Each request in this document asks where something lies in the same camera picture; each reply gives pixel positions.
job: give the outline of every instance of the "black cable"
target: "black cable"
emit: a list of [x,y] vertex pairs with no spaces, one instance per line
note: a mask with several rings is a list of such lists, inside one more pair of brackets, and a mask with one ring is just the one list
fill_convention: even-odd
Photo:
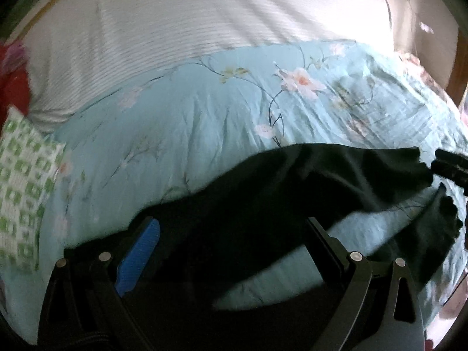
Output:
[[445,301],[445,303],[442,304],[442,307],[444,307],[448,301],[450,301],[450,299],[453,297],[453,295],[455,294],[455,292],[457,291],[458,287],[462,284],[462,282],[465,280],[465,278],[467,278],[468,276],[468,271],[465,272],[465,275],[463,276],[462,280],[460,280],[460,282],[457,284],[457,286],[455,287],[455,289],[453,290],[452,294],[450,294],[450,297],[447,298],[447,301]]

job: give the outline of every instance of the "floral pillow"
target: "floral pillow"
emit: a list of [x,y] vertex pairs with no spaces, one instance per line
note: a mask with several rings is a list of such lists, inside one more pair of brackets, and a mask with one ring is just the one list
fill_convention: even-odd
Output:
[[39,229],[65,145],[44,140],[13,106],[0,137],[0,265],[38,267]]

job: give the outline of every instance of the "light blue floral sheet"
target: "light blue floral sheet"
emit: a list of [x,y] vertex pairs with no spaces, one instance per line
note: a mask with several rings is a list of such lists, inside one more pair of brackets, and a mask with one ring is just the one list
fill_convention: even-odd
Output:
[[[429,165],[439,147],[468,153],[467,130],[445,102],[406,75],[397,56],[355,42],[240,48],[152,70],[96,98],[54,136],[67,146],[44,213],[40,270],[4,275],[10,323],[27,339],[37,334],[45,287],[64,247],[121,231],[143,208],[200,190],[251,155],[296,143],[418,146]],[[444,183],[464,220],[461,189]],[[348,249],[370,254],[432,194],[380,214],[354,213],[330,233]],[[467,263],[463,237],[464,229],[420,293],[426,323]],[[277,302],[320,282],[302,247],[216,306]],[[33,293],[22,293],[26,284]]]

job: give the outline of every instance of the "brown wooden edge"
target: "brown wooden edge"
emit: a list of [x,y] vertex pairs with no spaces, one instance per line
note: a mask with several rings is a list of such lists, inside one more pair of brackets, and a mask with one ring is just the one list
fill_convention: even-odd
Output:
[[446,92],[456,106],[460,105],[468,83],[468,40],[458,31],[457,52]]

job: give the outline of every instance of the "wall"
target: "wall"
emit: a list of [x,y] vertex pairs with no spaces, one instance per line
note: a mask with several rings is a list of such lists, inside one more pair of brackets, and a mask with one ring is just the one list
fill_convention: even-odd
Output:
[[[418,55],[432,77],[446,88],[455,60],[458,25],[442,0],[388,0],[395,50]],[[419,22],[434,34],[421,30]]]

